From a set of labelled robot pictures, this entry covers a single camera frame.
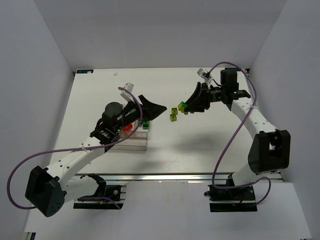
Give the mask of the red lego brick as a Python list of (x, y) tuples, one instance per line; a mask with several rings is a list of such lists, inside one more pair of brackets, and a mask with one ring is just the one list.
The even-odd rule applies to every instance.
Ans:
[(126, 126), (125, 128), (123, 128), (123, 131), (131, 131), (133, 129), (133, 125), (130, 124), (128, 126)]

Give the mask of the lime lego brick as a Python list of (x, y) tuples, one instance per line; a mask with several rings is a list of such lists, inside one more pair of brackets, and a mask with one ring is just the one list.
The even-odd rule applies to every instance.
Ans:
[(171, 113), (173, 114), (173, 115), (177, 115), (178, 114), (178, 109), (176, 108), (176, 107), (173, 107), (172, 109), (171, 109)]
[(177, 121), (177, 116), (176, 116), (175, 114), (171, 114), (171, 115), (169, 116), (169, 118), (170, 118), (170, 121), (171, 121), (171, 122)]

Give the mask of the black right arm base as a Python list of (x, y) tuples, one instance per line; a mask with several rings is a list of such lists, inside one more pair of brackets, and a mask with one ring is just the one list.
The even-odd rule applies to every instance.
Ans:
[(221, 184), (216, 183), (212, 177), (213, 184), (208, 185), (208, 190), (204, 193), (209, 198), (211, 213), (245, 213), (257, 212), (256, 196), (252, 186), (225, 189), (234, 187), (234, 181), (229, 175), (222, 180)]

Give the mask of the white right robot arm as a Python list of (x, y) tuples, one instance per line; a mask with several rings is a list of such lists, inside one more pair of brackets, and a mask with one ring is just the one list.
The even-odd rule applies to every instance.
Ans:
[(220, 83), (212, 86), (211, 74), (197, 71), (204, 82), (198, 82), (193, 94), (183, 103), (184, 114), (203, 113), (212, 103), (221, 102), (235, 114), (252, 138), (247, 163), (231, 175), (229, 187), (247, 187), (260, 178), (289, 166), (291, 135), (272, 125), (256, 107), (254, 98), (239, 88), (238, 71), (225, 68), (220, 72)]

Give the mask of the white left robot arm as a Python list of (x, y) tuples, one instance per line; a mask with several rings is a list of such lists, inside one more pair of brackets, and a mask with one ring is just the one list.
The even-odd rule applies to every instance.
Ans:
[(71, 179), (94, 159), (109, 151), (120, 140), (120, 131), (129, 124), (152, 121), (167, 108), (152, 103), (143, 95), (126, 106), (118, 102), (108, 103), (94, 130), (81, 144), (79, 150), (69, 150), (68, 155), (47, 167), (36, 166), (29, 174), (25, 197), (45, 217), (56, 214), (64, 203), (94, 194), (102, 178), (94, 173), (82, 177), (76, 183)]

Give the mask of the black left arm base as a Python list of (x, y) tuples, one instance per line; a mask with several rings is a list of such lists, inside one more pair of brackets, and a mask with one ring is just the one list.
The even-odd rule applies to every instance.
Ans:
[(126, 199), (127, 186), (109, 184), (101, 176), (87, 175), (97, 184), (92, 195), (85, 195), (74, 201), (73, 208), (81, 210), (120, 210)]

